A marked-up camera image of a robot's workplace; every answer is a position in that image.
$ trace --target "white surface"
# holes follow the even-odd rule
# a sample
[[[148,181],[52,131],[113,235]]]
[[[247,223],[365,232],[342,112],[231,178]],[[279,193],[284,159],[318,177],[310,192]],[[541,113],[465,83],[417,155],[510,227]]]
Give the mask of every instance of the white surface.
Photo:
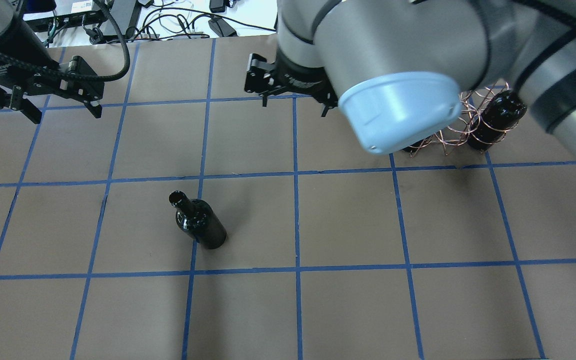
[[[209,4],[210,0],[155,0],[156,5],[161,4],[174,4],[170,5],[171,7],[179,7],[179,8],[186,8],[186,9],[194,9],[194,10],[201,10],[204,12],[210,12]],[[141,28],[142,24],[144,23],[144,18],[146,14],[150,13],[151,11],[155,10],[156,7],[151,6],[147,9],[142,8],[141,14],[139,16],[139,21],[137,22],[137,27]],[[188,21],[192,21],[196,16],[200,15],[200,13],[195,13],[191,11],[185,10],[163,10],[162,14],[181,14],[185,16]],[[226,12],[218,13],[217,15],[226,16],[227,18],[232,18],[242,23],[247,23],[251,25],[258,25],[259,27],[265,28],[272,28],[275,25],[275,17],[277,16],[277,2],[275,0],[238,0],[235,3],[235,6],[230,8],[226,8]],[[157,14],[153,14],[149,17],[150,20],[157,18]],[[194,28],[197,32],[204,32],[210,35],[211,38],[218,37],[215,32],[213,32],[210,27],[208,26],[208,18],[202,17],[199,18],[195,24]],[[163,18],[161,19],[164,27],[167,27],[170,30],[180,30],[181,28],[179,25],[176,25],[176,21],[173,18]],[[234,30],[237,31],[238,36],[245,37],[245,36],[254,36],[254,35],[268,35],[271,34],[270,31],[255,29],[253,27],[246,27],[244,25],[239,25],[238,23],[226,20]],[[164,29],[159,22],[154,22],[151,25],[155,31],[160,34],[162,37],[174,35],[172,32]],[[46,32],[38,32],[37,36],[42,41],[46,39],[47,33]],[[178,38],[183,40],[185,38],[183,36],[179,36]],[[84,46],[90,45],[89,36],[84,32],[81,27],[71,27],[68,29],[64,29],[57,37],[54,39],[54,43],[50,45],[52,48],[59,48],[62,46]]]

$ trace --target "wire rack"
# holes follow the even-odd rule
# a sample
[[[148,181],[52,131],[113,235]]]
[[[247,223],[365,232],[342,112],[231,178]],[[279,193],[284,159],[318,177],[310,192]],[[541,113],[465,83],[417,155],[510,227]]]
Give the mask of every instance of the wire rack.
[[[478,141],[488,145],[494,145],[503,141],[503,139],[506,138],[506,134],[515,127],[506,130],[495,129],[486,123],[486,121],[482,120],[482,112],[486,110],[486,107],[490,104],[490,101],[495,95],[507,90],[510,90],[510,85],[505,82],[502,86],[487,86],[483,89],[462,92],[459,95],[462,104],[459,118],[451,125],[448,125],[425,139],[408,146],[406,150],[410,153],[410,157],[413,158],[420,150],[427,148],[432,144],[441,145],[444,155],[450,155],[455,148],[465,145],[470,137],[477,139],[474,133],[480,126],[486,126],[492,130],[503,133],[503,136],[493,143],[488,143],[480,139],[477,139]]]

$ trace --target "black strap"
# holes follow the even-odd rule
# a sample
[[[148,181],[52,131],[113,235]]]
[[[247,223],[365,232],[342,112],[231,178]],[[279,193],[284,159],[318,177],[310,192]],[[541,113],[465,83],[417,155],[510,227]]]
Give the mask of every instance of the black strap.
[[[523,69],[521,75],[517,78],[514,82],[514,89],[515,91],[521,91],[522,87],[526,83],[526,80],[532,75],[537,68],[542,66],[542,64],[550,59],[554,53],[557,53],[561,50],[564,46],[571,43],[574,39],[576,39],[576,29],[569,30],[565,34],[561,35],[558,39],[556,39],[553,43],[551,43],[548,47],[546,47],[541,54],[539,54],[535,59],[533,59],[526,68]]]
[[[576,70],[547,89],[530,108],[537,123],[547,133],[552,133],[575,110]]]

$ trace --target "bottle neck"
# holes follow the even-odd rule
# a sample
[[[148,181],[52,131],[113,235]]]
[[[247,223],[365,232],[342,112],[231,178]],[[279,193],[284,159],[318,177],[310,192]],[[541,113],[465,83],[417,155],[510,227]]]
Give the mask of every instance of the bottle neck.
[[[187,217],[194,217],[197,214],[197,207],[182,191],[173,192],[170,194],[168,200],[170,201],[170,205]]]

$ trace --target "dark wine bottle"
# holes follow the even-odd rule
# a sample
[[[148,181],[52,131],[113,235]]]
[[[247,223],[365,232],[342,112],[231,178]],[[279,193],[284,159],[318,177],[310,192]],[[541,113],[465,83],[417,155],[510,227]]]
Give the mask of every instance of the dark wine bottle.
[[[176,225],[206,249],[217,249],[226,241],[226,229],[206,201],[190,200],[182,191],[168,197],[176,208]]]
[[[482,112],[477,129],[468,137],[468,145],[479,151],[487,151],[492,144],[512,129],[526,114],[528,107],[516,92],[501,91],[496,94]]]

